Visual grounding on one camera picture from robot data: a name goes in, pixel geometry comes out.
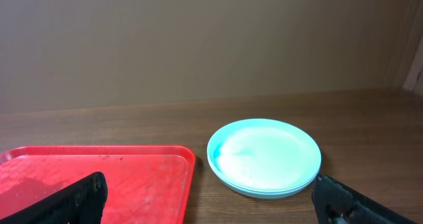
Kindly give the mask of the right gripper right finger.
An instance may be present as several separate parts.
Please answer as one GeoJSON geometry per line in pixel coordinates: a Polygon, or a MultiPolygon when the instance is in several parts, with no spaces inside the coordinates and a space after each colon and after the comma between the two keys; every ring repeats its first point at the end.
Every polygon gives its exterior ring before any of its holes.
{"type": "Polygon", "coordinates": [[[324,174],[317,175],[311,199],[319,224],[416,224],[324,174]]]}

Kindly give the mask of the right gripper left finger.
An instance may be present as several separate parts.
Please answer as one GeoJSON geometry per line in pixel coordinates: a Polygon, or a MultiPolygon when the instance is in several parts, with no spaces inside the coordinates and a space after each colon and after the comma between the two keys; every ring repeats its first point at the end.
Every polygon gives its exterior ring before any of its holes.
{"type": "Polygon", "coordinates": [[[1,224],[100,224],[108,197],[103,173],[94,172],[1,220],[1,224]]]}

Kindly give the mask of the white round plate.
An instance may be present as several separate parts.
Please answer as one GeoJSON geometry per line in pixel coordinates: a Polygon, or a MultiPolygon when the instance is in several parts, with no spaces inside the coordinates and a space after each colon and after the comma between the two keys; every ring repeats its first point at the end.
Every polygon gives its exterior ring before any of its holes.
{"type": "Polygon", "coordinates": [[[276,199],[286,198],[286,197],[293,196],[295,194],[302,192],[304,189],[306,189],[306,187],[308,187],[308,185],[310,185],[314,181],[314,179],[317,177],[320,171],[318,169],[317,172],[309,180],[307,180],[304,184],[300,184],[299,186],[295,188],[289,188],[287,190],[262,191],[262,190],[249,190],[247,188],[242,188],[240,186],[232,184],[230,183],[230,181],[228,181],[226,177],[220,174],[216,168],[212,167],[211,169],[213,173],[220,179],[220,181],[224,183],[224,185],[226,185],[226,187],[228,187],[232,191],[238,194],[250,197],[250,198],[257,198],[257,199],[264,199],[264,200],[276,200],[276,199]]]}

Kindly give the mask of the light blue plate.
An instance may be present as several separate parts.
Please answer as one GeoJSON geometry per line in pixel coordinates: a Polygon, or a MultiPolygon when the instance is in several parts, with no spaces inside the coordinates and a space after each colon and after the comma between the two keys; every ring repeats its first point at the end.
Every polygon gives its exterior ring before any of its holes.
{"type": "Polygon", "coordinates": [[[250,192],[287,192],[308,185],[322,163],[319,146],[310,135],[264,118],[219,128],[208,141],[207,158],[221,180],[250,192]]]}

